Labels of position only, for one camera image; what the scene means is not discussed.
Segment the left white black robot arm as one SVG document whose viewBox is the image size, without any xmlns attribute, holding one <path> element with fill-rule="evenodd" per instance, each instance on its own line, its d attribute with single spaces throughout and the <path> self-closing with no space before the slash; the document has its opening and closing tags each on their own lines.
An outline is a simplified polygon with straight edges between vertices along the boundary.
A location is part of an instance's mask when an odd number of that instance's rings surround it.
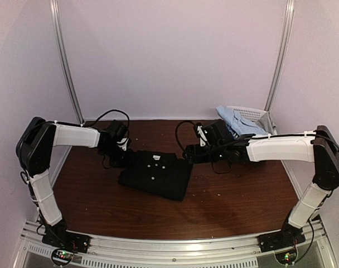
<svg viewBox="0 0 339 268">
<path fill-rule="evenodd" d="M 26 184 L 40 217 L 51 231 L 49 238 L 59 248 L 71 243 L 66 223 L 59 210 L 49 179 L 49 168 L 54 147 L 71 146 L 97 149 L 99 155 L 108 157 L 112 167 L 123 168 L 129 163 L 129 124 L 113 120 L 99 130 L 94 126 L 47 121 L 41 117 L 31 119 L 16 146 L 16 155 Z"/>
</svg>

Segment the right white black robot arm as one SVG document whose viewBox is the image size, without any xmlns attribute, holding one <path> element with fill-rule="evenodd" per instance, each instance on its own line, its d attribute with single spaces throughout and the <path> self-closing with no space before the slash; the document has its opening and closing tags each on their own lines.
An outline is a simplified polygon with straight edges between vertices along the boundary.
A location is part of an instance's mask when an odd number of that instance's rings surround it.
<svg viewBox="0 0 339 268">
<path fill-rule="evenodd" d="M 304 225 L 339 188 L 339 145 L 326 126 L 301 133 L 233 134 L 223 120 L 194 125 L 199 140 L 181 145 L 191 163 L 227 161 L 228 164 L 280 161 L 299 194 L 277 242 L 284 247 L 298 238 Z"/>
</svg>

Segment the black long sleeve shirt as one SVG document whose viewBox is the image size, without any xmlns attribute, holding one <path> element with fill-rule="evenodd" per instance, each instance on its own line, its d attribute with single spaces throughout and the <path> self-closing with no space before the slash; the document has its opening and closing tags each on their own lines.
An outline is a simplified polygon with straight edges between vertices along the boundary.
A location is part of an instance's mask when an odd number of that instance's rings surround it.
<svg viewBox="0 0 339 268">
<path fill-rule="evenodd" d="M 170 200 L 182 201 L 193 165 L 175 153 L 136 151 L 132 165 L 118 177 L 118 184 Z"/>
</svg>

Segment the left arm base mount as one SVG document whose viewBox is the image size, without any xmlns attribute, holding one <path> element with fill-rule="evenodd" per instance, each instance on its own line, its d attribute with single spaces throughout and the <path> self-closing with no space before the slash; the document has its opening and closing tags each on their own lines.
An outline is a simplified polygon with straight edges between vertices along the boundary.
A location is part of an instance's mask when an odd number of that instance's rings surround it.
<svg viewBox="0 0 339 268">
<path fill-rule="evenodd" d="M 74 253 L 87 253 L 90 244 L 90 236 L 68 231 L 61 234 L 46 231 L 42 238 L 42 242 Z"/>
</svg>

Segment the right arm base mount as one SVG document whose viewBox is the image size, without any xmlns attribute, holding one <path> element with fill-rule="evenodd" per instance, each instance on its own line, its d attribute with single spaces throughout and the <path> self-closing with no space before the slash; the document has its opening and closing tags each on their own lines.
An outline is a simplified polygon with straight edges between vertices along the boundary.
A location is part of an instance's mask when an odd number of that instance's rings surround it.
<svg viewBox="0 0 339 268">
<path fill-rule="evenodd" d="M 261 234 L 258 237 L 261 252 L 277 251 L 303 243 L 306 238 L 301 230 L 280 230 L 277 232 Z"/>
</svg>

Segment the white perforated plastic basket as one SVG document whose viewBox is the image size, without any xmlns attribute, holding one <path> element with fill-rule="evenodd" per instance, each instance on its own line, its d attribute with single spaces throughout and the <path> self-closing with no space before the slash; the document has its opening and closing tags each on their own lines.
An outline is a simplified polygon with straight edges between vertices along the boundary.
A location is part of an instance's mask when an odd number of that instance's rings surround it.
<svg viewBox="0 0 339 268">
<path fill-rule="evenodd" d="M 235 111 L 238 111 L 243 117 L 246 119 L 251 120 L 252 122 L 256 122 L 265 112 L 261 109 L 255 109 L 255 108 L 248 108 L 248 107 L 240 107 L 240 106 L 226 106 L 228 108 L 231 108 Z"/>
</svg>

